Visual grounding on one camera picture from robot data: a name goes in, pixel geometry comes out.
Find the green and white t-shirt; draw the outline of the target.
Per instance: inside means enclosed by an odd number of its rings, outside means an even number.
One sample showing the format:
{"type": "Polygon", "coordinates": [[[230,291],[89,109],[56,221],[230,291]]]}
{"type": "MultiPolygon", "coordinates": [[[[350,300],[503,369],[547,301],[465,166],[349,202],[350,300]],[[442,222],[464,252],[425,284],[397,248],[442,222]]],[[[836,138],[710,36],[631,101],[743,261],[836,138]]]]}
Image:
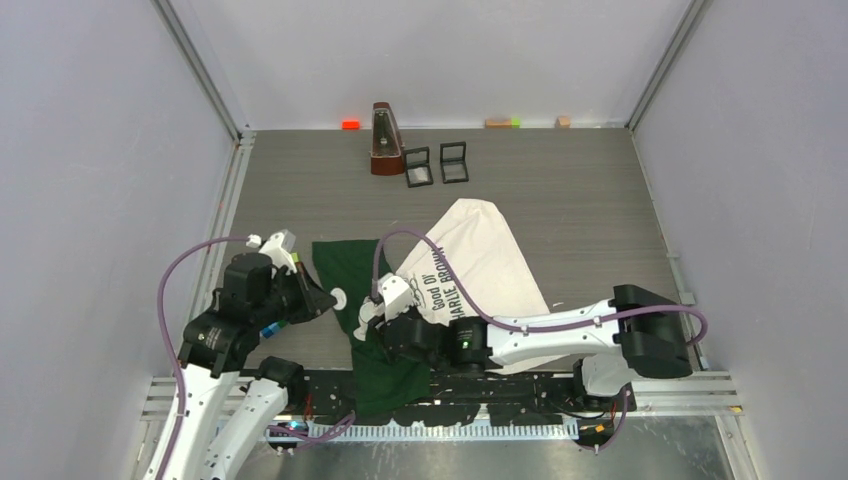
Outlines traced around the green and white t-shirt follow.
{"type": "Polygon", "coordinates": [[[397,267],[374,254],[377,240],[315,242],[312,261],[321,285],[347,294],[335,313],[348,336],[355,394],[365,413],[402,406],[428,390],[430,369],[409,360],[389,362],[374,335],[356,337],[359,310],[372,286],[372,270],[394,273],[413,287],[423,316],[447,324],[479,311],[491,316],[546,314],[549,307],[513,233],[492,202],[459,199],[427,232],[444,254],[440,259],[418,242],[397,267]]]}

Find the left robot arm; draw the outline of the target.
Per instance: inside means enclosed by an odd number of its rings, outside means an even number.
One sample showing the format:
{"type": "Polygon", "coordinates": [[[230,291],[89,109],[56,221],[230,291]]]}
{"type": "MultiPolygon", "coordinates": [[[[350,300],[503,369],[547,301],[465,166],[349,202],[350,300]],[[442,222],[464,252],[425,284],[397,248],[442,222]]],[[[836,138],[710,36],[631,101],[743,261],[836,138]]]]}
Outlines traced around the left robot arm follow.
{"type": "Polygon", "coordinates": [[[233,477],[273,419],[303,406],[309,392],[300,364],[269,356],[254,369],[231,418],[219,422],[263,331],[310,322],[343,301],[289,254],[281,263],[264,253],[234,257],[211,306],[183,331],[174,400],[146,478],[233,477]]]}

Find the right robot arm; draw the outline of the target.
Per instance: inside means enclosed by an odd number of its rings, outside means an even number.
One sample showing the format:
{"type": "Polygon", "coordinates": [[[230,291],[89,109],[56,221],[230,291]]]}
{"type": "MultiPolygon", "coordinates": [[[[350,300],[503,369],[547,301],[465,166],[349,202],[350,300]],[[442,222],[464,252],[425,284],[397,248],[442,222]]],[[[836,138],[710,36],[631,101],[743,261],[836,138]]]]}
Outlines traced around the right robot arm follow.
{"type": "Polygon", "coordinates": [[[359,334],[375,335],[392,360],[407,359],[456,376],[514,375],[534,361],[578,356],[573,396],[586,410],[615,399],[632,381],[692,374],[681,316],[690,310],[642,287],[570,311],[525,317],[464,316],[427,321],[406,284],[391,286],[379,304],[365,301],[359,334]]]}

